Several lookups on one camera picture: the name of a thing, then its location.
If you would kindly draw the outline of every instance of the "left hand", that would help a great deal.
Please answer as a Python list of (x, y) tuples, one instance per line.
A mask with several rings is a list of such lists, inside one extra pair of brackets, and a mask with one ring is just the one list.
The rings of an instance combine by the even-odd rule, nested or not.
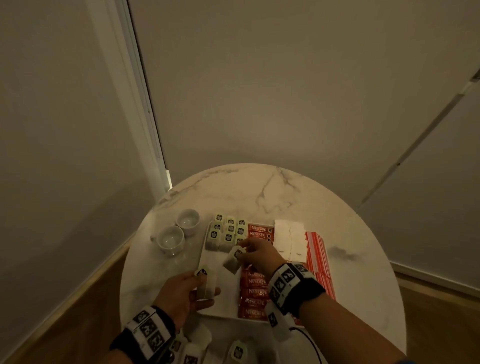
[[(193, 271), (185, 272), (167, 279), (160, 293), (153, 301), (155, 306), (161, 308), (175, 323), (176, 330), (185, 324), (190, 312), (203, 310), (214, 305), (215, 301), (197, 301), (197, 291), (194, 288), (206, 282), (203, 274), (195, 276)], [(220, 287), (215, 287), (215, 296), (220, 294)]]

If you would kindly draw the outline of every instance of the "hand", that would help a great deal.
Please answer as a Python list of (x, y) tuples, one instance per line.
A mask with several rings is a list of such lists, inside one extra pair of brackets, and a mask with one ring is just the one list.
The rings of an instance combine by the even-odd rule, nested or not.
[[(207, 277), (203, 274), (198, 277), (193, 271), (185, 272), (167, 279), (160, 293), (153, 301), (153, 305), (161, 308), (175, 323), (176, 330), (185, 324), (190, 312), (203, 310), (214, 305), (215, 301), (197, 301), (197, 291), (194, 288), (205, 283)], [(215, 296), (220, 294), (220, 288), (215, 288)]]
[(287, 261), (282, 258), (271, 242), (258, 238), (247, 238), (239, 243), (247, 249), (247, 253), (238, 257), (238, 260), (253, 266), (270, 279), (275, 269)]

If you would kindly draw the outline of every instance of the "baseboard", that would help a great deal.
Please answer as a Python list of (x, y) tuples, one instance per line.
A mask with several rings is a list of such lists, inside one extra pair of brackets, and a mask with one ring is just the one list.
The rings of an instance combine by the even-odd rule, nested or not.
[(102, 275), (109, 270), (115, 262), (117, 262), (125, 253), (127, 253), (132, 243), (134, 232), (128, 239), (119, 246), (105, 261), (98, 266), (98, 268), (85, 279), (78, 288), (73, 291), (61, 304), (59, 304), (53, 312), (47, 316), (19, 345), (17, 345), (0, 364), (17, 363), (18, 359), (25, 353), (43, 334), (70, 308), (72, 305), (82, 297), (85, 292), (96, 282)]
[(400, 263), (395, 263), (391, 261), (390, 264), (392, 265), (394, 272), (406, 274), (408, 276), (421, 279), (429, 283), (437, 284), (439, 286), (446, 287), (454, 291), (462, 292), (470, 296), (480, 298), (480, 289), (478, 288), (455, 282), (444, 277), (436, 276), (434, 274), (408, 267)]

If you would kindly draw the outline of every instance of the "wooden floor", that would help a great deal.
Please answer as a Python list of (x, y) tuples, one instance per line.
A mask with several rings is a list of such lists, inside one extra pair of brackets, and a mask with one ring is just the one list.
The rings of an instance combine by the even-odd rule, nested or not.
[[(6, 363), (87, 364), (98, 361), (120, 332), (119, 290), (125, 255)], [(480, 303), (399, 278), (407, 322), (408, 355), (417, 364), (480, 363)]]

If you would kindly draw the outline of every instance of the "right hand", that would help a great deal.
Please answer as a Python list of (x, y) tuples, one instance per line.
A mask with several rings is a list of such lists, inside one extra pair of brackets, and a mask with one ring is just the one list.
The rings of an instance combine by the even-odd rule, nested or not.
[(259, 238), (247, 238), (239, 245), (247, 250), (238, 257), (244, 264), (252, 264), (267, 279), (270, 279), (279, 266), (287, 261), (282, 258), (271, 242)]

